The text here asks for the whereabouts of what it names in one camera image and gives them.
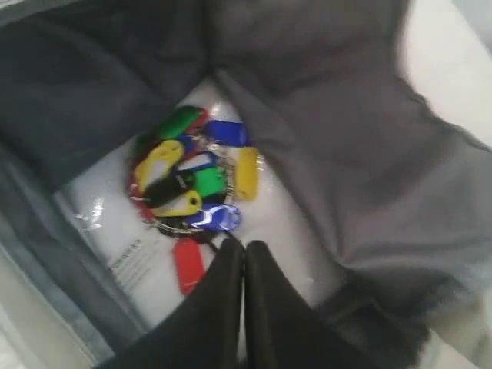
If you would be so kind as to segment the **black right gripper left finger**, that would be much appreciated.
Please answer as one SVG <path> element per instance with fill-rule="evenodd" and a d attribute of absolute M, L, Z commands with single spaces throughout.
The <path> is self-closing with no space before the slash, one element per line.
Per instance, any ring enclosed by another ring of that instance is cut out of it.
<path fill-rule="evenodd" d="M 244 248 L 227 238 L 204 277 L 154 330 L 100 368 L 235 368 Z"/>

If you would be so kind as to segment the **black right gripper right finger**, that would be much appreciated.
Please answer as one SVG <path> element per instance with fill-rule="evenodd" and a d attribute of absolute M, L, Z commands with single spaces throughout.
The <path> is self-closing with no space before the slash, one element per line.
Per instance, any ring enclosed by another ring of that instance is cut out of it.
<path fill-rule="evenodd" d="M 377 368 L 333 332 L 286 278 L 263 241 L 244 254 L 248 368 Z"/>

